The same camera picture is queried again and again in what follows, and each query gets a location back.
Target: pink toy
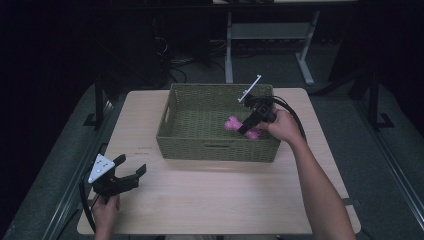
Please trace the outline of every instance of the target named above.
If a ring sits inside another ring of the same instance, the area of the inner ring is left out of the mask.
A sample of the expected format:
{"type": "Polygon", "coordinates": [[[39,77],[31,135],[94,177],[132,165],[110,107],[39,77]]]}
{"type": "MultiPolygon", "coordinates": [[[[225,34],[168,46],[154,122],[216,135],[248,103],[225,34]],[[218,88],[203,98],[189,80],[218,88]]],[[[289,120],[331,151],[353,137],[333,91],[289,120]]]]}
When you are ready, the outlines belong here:
{"type": "MultiPolygon", "coordinates": [[[[228,121],[225,122],[225,130],[227,131],[237,131],[243,124],[234,116],[228,118],[228,121]]],[[[261,130],[253,127],[246,132],[245,136],[252,140],[258,140],[261,136],[261,130]]]]}

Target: light wood tabletop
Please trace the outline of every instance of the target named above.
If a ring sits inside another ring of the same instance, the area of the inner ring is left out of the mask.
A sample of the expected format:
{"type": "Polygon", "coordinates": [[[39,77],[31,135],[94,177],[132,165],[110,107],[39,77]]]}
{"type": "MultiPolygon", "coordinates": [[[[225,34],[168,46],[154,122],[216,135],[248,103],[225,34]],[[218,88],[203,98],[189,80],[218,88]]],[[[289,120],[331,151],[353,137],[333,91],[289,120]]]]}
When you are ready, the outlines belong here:
{"type": "MultiPolygon", "coordinates": [[[[117,177],[147,164],[140,187],[121,194],[116,234],[311,233],[294,156],[285,142],[272,163],[162,158],[156,133],[168,93],[130,92],[110,139],[105,156],[127,156],[117,177]]],[[[318,162],[341,197],[349,198],[307,93],[276,88],[274,94],[296,111],[318,162]]],[[[357,233],[356,212],[346,207],[357,233]]],[[[84,214],[78,231],[93,233],[84,214]]]]}

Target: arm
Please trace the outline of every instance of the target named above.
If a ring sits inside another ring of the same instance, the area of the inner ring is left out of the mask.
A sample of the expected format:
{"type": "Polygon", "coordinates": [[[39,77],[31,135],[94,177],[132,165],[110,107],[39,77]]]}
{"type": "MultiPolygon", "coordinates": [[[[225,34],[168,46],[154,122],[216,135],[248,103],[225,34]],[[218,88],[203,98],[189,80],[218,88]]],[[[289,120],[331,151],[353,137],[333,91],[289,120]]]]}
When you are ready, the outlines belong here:
{"type": "Polygon", "coordinates": [[[119,195],[110,197],[107,203],[105,203],[103,197],[99,196],[92,208],[94,221],[96,223],[95,240],[111,239],[114,233],[114,225],[118,216],[119,207],[119,195]]]}
{"type": "Polygon", "coordinates": [[[301,137],[293,117],[274,110],[274,123],[260,123],[274,137],[286,141],[293,151],[299,173],[306,214],[315,239],[355,239],[355,234],[339,194],[301,137]]]}

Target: hand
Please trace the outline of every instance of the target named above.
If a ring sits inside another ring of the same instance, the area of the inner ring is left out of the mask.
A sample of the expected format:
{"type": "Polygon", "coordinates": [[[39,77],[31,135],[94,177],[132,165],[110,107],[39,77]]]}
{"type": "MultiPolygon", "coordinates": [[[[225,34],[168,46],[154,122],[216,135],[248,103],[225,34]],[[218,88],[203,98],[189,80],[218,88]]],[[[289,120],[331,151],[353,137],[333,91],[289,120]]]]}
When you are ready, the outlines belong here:
{"type": "Polygon", "coordinates": [[[302,138],[302,135],[299,132],[299,127],[289,112],[276,108],[272,111],[277,117],[275,122],[260,122],[257,126],[258,128],[268,131],[275,138],[286,141],[289,144],[297,141],[299,138],[302,138]]]}
{"type": "Polygon", "coordinates": [[[109,239],[114,232],[114,225],[120,208],[120,197],[115,195],[106,203],[102,196],[98,197],[92,212],[96,223],[96,239],[109,239]]]}

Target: woven basket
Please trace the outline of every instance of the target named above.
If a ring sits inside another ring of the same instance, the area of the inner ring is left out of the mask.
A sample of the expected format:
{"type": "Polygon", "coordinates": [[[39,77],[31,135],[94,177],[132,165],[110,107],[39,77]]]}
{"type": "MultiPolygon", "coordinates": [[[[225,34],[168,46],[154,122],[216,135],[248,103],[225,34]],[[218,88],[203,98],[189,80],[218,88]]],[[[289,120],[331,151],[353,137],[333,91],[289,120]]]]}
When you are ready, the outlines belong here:
{"type": "MultiPolygon", "coordinates": [[[[226,131],[230,116],[244,121],[251,110],[237,101],[250,85],[173,84],[156,140],[164,158],[273,162],[280,141],[268,132],[250,140],[226,131]]],[[[271,85],[256,85],[251,94],[270,96],[271,85]]]]}

